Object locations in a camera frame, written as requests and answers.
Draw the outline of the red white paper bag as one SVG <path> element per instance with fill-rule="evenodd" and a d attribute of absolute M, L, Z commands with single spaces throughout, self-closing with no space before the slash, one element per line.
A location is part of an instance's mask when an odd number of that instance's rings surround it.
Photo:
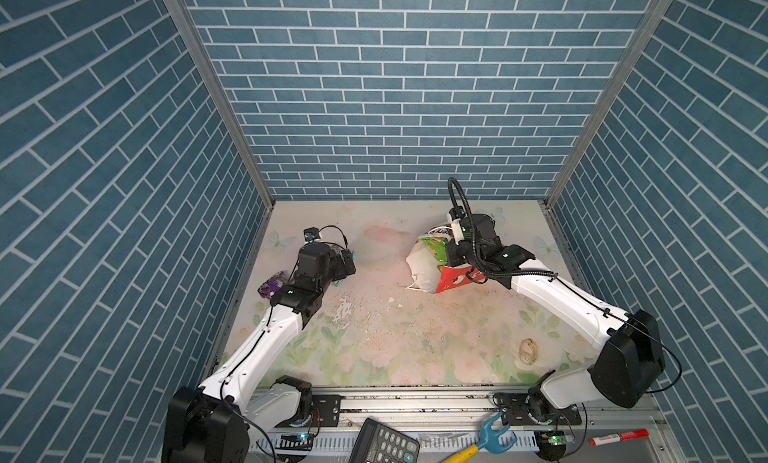
<path fill-rule="evenodd" d="M 486 276 L 468 263 L 452 265 L 448 260 L 445 265 L 438 264 L 431 252 L 419 241 L 421 236 L 432 234 L 446 235 L 449 238 L 448 243 L 453 241 L 453 231 L 449 225 L 445 224 L 435 226 L 417 238 L 406 257 L 412 278 L 408 289 L 437 294 L 470 283 L 487 282 Z"/>

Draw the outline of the purple snack packet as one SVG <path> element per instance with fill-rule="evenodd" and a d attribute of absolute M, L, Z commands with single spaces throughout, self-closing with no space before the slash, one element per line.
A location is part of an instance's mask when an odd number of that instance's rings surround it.
<path fill-rule="evenodd" d="M 258 288 L 258 294 L 266 300 L 270 300 L 288 281 L 288 273 L 279 271 L 270 276 Z"/>

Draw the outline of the green snack packet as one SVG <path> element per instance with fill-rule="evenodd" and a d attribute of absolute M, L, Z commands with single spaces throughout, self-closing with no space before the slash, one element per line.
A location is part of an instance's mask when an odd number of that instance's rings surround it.
<path fill-rule="evenodd" d="M 445 265 L 448 262 L 446 244 L 449 242 L 449 238 L 446 235 L 423 235 L 419 241 L 431 252 L 438 264 Z"/>

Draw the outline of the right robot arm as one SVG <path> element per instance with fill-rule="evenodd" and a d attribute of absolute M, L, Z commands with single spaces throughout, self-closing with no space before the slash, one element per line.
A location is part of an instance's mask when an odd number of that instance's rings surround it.
<path fill-rule="evenodd" d="M 519 245 L 502 244 L 494 220 L 469 214 L 462 207 L 449 211 L 449 263 L 465 264 L 484 280 L 526 296 L 574 329 L 597 359 L 587 367 L 550 370 L 528 390 L 530 418 L 548 424 L 567 408 L 605 399 L 632 408 L 665 369 L 656 319 L 638 310 L 627 312 L 569 283 Z"/>

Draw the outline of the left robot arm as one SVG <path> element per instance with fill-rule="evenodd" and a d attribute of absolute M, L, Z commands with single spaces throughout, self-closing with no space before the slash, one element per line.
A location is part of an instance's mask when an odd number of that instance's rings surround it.
<path fill-rule="evenodd" d="M 283 349 L 307 326 L 332 283 L 355 273 L 348 245 L 308 237 L 288 280 L 270 298 L 265 315 L 218 370 L 194 388 L 179 388 L 168 404 L 164 462 L 241 462 L 250 430 L 261 437 L 286 422 L 304 422 L 312 411 L 312 386 L 281 377 L 253 396 Z"/>

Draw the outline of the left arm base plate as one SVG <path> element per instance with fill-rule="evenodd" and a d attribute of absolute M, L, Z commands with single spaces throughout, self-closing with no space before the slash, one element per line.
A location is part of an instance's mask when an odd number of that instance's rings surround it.
<path fill-rule="evenodd" d="M 340 420 L 341 401 L 342 397 L 339 394 L 313 395 L 306 414 L 300 410 L 294 418 L 280 422 L 277 428 L 337 427 Z"/>

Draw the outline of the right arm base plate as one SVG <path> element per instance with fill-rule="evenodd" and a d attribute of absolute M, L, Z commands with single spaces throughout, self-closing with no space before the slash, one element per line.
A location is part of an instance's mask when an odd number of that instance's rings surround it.
<path fill-rule="evenodd" d="M 491 401 L 501 412 L 505 425 L 548 426 L 563 423 L 577 426 L 583 423 L 576 405 L 556 409 L 539 395 L 497 392 L 492 395 Z"/>

